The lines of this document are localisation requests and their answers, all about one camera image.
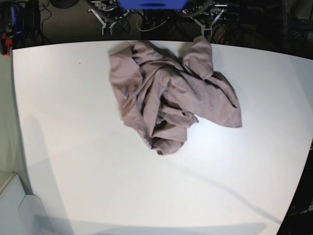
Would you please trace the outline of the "mauve t-shirt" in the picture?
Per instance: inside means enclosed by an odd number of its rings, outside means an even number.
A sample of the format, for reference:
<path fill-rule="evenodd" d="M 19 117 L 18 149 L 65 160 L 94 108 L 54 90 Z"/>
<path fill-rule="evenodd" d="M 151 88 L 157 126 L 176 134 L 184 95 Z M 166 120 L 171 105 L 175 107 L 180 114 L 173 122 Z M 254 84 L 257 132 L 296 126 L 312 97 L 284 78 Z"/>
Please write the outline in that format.
<path fill-rule="evenodd" d="M 143 41 L 109 56 L 110 83 L 121 119 L 158 154 L 176 153 L 198 118 L 242 127 L 237 95 L 214 71 L 212 55 L 211 44 L 199 36 L 181 59 Z"/>

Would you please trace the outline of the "blue box at top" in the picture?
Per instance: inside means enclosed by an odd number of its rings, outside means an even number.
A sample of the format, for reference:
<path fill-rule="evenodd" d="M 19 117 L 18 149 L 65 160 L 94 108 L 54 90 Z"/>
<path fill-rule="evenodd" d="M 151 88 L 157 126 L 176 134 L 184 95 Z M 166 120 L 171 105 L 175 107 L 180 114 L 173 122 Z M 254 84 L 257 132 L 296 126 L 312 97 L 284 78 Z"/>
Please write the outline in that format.
<path fill-rule="evenodd" d="M 181 10 L 187 0 L 119 0 L 124 9 L 165 9 Z"/>

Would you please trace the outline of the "white side table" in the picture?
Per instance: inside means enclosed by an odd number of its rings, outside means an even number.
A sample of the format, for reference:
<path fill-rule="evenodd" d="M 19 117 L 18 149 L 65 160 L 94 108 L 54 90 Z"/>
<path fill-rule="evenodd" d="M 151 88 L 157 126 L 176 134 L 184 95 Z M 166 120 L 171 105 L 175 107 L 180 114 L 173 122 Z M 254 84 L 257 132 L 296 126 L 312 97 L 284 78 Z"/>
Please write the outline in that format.
<path fill-rule="evenodd" d="M 18 174 L 12 174 L 0 189 L 0 233 L 42 235 L 40 213 L 39 199 L 26 194 Z"/>

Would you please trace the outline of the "right aluminium frame bracket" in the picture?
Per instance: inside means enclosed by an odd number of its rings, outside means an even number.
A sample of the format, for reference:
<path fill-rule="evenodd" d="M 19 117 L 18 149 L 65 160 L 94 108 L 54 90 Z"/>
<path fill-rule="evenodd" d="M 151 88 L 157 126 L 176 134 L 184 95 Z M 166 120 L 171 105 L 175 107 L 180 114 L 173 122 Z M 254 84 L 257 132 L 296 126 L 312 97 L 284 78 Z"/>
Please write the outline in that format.
<path fill-rule="evenodd" d="M 201 28 L 201 35 L 212 36 L 213 26 L 217 23 L 217 21 L 220 19 L 221 15 L 224 13 L 224 9 L 221 9 L 218 14 L 211 20 L 210 22 L 206 20 L 198 20 L 195 18 L 192 18 L 192 20 Z"/>

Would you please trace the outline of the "aluminium frame bracket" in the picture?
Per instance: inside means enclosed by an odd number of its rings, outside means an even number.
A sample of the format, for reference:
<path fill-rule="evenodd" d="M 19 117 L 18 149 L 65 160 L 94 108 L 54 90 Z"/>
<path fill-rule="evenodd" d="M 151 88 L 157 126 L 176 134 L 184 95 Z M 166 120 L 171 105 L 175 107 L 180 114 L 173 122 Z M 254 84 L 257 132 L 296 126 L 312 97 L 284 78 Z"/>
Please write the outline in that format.
<path fill-rule="evenodd" d="M 217 23 L 217 21 L 220 19 L 221 15 L 224 13 L 224 9 L 221 9 L 218 14 L 211 20 L 210 22 L 206 20 L 198 20 L 195 18 L 192 18 L 192 20 L 201 28 L 201 35 L 212 36 L 213 26 Z"/>
<path fill-rule="evenodd" d="M 98 13 L 96 13 L 94 10 L 92 9 L 88 9 L 88 13 L 93 13 L 93 15 L 98 19 L 98 21 L 101 23 L 102 25 L 102 35 L 105 34 L 113 34 L 113 27 L 117 24 L 117 22 L 109 22 L 105 19 L 103 19 L 102 17 L 100 17 L 100 15 Z"/>

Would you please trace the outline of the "left aluminium frame bracket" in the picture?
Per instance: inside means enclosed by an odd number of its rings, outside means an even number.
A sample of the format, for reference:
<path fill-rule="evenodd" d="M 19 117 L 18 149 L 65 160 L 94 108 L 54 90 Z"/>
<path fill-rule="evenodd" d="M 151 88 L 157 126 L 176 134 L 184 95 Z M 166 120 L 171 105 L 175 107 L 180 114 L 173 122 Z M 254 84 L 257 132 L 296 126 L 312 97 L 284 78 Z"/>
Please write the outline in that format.
<path fill-rule="evenodd" d="M 117 22 L 109 22 L 105 19 L 103 19 L 102 17 L 100 17 L 100 15 L 98 13 L 96 13 L 94 10 L 92 9 L 88 9 L 88 13 L 93 13 L 93 15 L 98 19 L 98 21 L 101 23 L 102 25 L 102 35 L 105 34 L 113 34 L 113 27 L 117 24 Z"/>

